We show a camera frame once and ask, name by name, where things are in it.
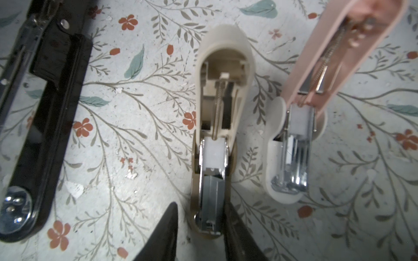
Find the pink mini stapler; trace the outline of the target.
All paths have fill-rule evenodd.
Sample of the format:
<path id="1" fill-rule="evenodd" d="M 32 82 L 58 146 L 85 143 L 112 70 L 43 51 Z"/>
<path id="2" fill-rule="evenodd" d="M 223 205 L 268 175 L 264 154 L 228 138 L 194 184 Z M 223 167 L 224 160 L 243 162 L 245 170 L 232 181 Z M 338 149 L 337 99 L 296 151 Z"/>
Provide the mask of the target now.
<path id="1" fill-rule="evenodd" d="M 262 185 L 281 204 L 308 191 L 312 142 L 326 107 L 400 22 L 408 1 L 329 1 L 266 113 Z"/>

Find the beige mini stapler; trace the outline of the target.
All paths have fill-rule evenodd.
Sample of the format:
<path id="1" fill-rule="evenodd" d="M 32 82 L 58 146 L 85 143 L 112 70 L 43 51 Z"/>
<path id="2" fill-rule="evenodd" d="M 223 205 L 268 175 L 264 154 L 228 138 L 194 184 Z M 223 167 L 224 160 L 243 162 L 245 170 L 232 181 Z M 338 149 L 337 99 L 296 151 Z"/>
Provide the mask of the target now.
<path id="1" fill-rule="evenodd" d="M 237 132 L 255 78 L 255 61 L 247 36 L 234 25 L 219 25 L 203 38 L 195 69 L 196 128 L 192 144 L 192 175 L 188 221 L 207 239 L 223 234 L 224 207 L 230 201 L 231 175 L 237 162 Z M 201 229 L 205 176 L 225 181 L 220 234 Z"/>

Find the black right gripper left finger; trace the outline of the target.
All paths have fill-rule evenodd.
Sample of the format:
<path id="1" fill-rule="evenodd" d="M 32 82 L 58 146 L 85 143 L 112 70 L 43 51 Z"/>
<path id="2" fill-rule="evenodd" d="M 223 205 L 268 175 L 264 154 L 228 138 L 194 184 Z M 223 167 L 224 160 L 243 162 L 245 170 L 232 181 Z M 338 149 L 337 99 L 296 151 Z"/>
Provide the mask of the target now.
<path id="1" fill-rule="evenodd" d="M 134 261 L 175 261 L 178 234 L 178 207 L 169 204 L 147 243 Z"/>

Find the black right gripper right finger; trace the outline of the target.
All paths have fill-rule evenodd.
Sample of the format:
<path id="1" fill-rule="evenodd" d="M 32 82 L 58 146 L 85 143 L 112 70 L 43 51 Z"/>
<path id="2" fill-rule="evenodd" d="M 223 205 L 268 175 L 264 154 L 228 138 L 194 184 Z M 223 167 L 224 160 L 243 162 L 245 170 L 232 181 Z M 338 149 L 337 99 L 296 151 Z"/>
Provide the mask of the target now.
<path id="1" fill-rule="evenodd" d="M 224 207 L 224 243 L 227 261 L 267 261 L 232 203 Z"/>

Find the black long stapler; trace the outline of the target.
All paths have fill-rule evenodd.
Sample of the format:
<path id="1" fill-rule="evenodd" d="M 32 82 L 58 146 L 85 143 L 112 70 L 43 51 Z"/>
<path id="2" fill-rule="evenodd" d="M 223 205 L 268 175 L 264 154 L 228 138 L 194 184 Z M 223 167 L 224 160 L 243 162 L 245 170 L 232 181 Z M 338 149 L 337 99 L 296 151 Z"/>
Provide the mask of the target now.
<path id="1" fill-rule="evenodd" d="M 93 43 L 89 1 L 31 1 L 1 64 L 1 241 L 47 222 Z"/>

